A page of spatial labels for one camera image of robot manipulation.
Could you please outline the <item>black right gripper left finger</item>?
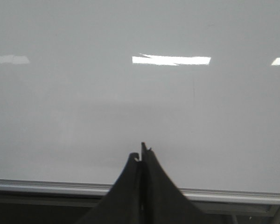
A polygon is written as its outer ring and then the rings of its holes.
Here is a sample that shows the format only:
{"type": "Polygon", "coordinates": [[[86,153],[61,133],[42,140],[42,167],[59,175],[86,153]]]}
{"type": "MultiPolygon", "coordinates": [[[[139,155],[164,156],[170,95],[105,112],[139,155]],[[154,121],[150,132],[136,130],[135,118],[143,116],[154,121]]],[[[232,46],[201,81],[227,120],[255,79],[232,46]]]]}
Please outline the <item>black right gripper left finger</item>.
{"type": "Polygon", "coordinates": [[[110,191],[78,224],[140,224],[140,181],[142,163],[138,153],[130,153],[110,191]]]}

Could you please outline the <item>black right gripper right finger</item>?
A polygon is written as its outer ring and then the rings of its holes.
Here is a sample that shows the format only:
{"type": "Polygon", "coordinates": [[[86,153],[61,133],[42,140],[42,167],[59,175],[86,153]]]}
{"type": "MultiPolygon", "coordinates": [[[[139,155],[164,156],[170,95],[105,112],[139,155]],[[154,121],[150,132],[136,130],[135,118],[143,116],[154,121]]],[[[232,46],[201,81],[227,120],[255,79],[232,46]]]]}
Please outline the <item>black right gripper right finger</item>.
{"type": "Polygon", "coordinates": [[[209,215],[187,199],[168,177],[154,151],[141,143],[142,189],[146,224],[213,224],[209,215]]]}

